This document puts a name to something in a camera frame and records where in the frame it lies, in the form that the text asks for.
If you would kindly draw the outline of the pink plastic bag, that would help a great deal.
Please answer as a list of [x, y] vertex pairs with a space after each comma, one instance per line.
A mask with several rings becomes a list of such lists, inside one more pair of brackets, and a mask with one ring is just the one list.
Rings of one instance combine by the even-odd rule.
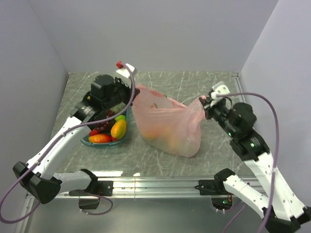
[[199, 99], [188, 106], [138, 84], [132, 113], [142, 138], [163, 152], [194, 156], [201, 146], [201, 121], [205, 111]]

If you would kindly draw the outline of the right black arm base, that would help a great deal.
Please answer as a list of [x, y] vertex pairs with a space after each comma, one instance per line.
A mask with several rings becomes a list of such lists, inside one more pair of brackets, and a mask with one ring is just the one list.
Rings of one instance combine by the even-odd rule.
[[221, 182], [216, 180], [199, 180], [194, 187], [200, 196], [210, 196], [212, 208], [223, 213], [233, 211], [241, 200], [233, 200], [233, 195], [227, 192]]

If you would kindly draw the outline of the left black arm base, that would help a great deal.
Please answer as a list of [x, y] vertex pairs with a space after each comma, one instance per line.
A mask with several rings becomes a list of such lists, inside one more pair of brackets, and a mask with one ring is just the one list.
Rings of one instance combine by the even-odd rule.
[[105, 211], [107, 213], [113, 208], [113, 202], [108, 198], [112, 196], [113, 186], [113, 181], [97, 181], [86, 190], [69, 191], [69, 196], [79, 198], [78, 205], [83, 212], [96, 210], [101, 199], [107, 200], [110, 203], [110, 207]]

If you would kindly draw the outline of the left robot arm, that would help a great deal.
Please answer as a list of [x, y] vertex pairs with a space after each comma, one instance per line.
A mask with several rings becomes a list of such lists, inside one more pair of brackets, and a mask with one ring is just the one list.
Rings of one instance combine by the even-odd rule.
[[91, 171], [60, 173], [56, 171], [65, 156], [97, 124], [107, 122], [106, 112], [125, 103], [129, 107], [136, 95], [133, 74], [121, 77], [99, 75], [82, 101], [77, 103], [65, 124], [53, 139], [26, 163], [18, 162], [13, 172], [19, 183], [41, 204], [52, 201], [58, 194], [82, 190], [93, 195], [98, 190], [98, 178]]

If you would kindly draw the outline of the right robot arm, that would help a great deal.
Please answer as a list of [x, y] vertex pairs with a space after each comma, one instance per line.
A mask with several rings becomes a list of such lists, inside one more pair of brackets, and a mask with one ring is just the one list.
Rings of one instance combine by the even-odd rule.
[[270, 233], [294, 233], [311, 219], [311, 209], [290, 189], [264, 139], [253, 126], [257, 118], [252, 106], [238, 102], [228, 109], [226, 100], [217, 104], [200, 98], [207, 119], [215, 120], [230, 136], [230, 146], [251, 169], [265, 194], [243, 182], [235, 172], [225, 168], [213, 180], [200, 180], [195, 189], [200, 195], [233, 194], [252, 208]]

